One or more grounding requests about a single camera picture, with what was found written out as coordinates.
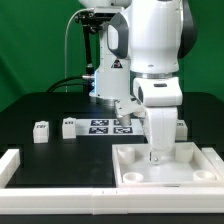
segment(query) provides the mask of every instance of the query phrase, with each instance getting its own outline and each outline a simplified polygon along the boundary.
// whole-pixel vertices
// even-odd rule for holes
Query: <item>green screen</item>
[[[181,88],[212,93],[224,102],[223,0],[189,0],[189,4],[198,40],[179,61]],[[46,91],[64,78],[66,26],[80,8],[78,0],[0,1],[0,110],[22,95]],[[91,44],[96,67],[97,37],[91,37]],[[83,74],[85,66],[82,27],[74,22],[68,38],[68,76]]]

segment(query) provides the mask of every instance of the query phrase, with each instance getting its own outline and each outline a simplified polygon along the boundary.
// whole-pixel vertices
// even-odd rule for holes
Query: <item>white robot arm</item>
[[[117,102],[116,113],[121,123],[128,121],[130,112],[145,117],[143,128],[154,163],[175,142],[182,93],[172,74],[179,70],[183,17],[182,0],[132,0],[108,27],[109,49],[120,58],[129,57],[136,76],[133,92],[137,101]]]
[[[131,0],[79,0],[79,2],[87,8],[94,8],[85,23],[85,37],[88,37],[86,34],[88,28],[91,32],[97,27],[95,30],[99,32],[100,65],[94,74],[94,89],[89,94],[90,100],[99,104],[114,106],[116,100],[131,97],[130,61],[118,59],[109,51],[107,25],[114,14],[130,5]]]

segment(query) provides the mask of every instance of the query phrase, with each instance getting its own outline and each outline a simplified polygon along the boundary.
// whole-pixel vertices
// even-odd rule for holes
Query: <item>black cable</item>
[[[49,91],[49,92],[51,93],[51,92],[54,92],[54,90],[56,90],[60,87],[67,87],[67,86],[83,86],[83,84],[78,84],[78,83],[60,84],[60,85],[57,85],[54,88],[52,88],[51,91]]]
[[[86,63],[87,65],[89,65],[89,64],[92,64],[92,55],[91,55],[88,25],[83,25],[83,34],[84,34],[85,49],[86,49]]]
[[[61,83],[65,83],[65,82],[68,82],[68,81],[71,81],[71,80],[75,80],[75,79],[82,79],[82,76],[71,76],[71,77],[62,79],[62,80],[56,82],[55,84],[53,84],[50,88],[48,88],[47,92],[52,92],[52,89],[54,89],[55,87],[57,87]]]

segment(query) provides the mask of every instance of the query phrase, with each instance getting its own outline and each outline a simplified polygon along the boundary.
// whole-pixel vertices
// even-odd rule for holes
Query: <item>small white cube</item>
[[[49,139],[49,122],[36,122],[33,129],[34,143],[47,143]]]
[[[62,124],[62,136],[63,139],[73,139],[76,138],[76,131],[75,131],[75,118],[66,118],[63,119]]]
[[[177,121],[176,140],[187,141],[188,128],[184,120]]]

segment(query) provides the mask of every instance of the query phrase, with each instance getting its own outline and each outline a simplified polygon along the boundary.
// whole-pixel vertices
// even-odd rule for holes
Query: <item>black tabletop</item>
[[[224,104],[206,93],[184,93],[179,119],[189,128],[188,141],[224,152]],[[142,135],[77,136],[62,139],[62,120],[116,119],[114,109],[89,102],[81,93],[32,93],[0,113],[0,153],[19,148],[21,165],[8,188],[115,187],[112,144],[145,143]],[[49,121],[49,142],[33,143],[37,121]],[[221,214],[0,216],[0,223],[223,223]]]

